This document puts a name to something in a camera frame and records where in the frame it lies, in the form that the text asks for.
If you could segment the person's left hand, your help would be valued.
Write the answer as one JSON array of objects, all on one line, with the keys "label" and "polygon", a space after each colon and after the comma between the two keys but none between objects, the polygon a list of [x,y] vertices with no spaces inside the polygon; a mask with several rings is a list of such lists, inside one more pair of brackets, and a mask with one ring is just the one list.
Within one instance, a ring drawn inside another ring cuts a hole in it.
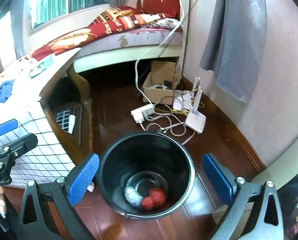
[{"label": "person's left hand", "polygon": [[5,202],[5,197],[4,197],[4,189],[2,186],[0,186],[0,213],[2,215],[6,214],[6,202]]}]

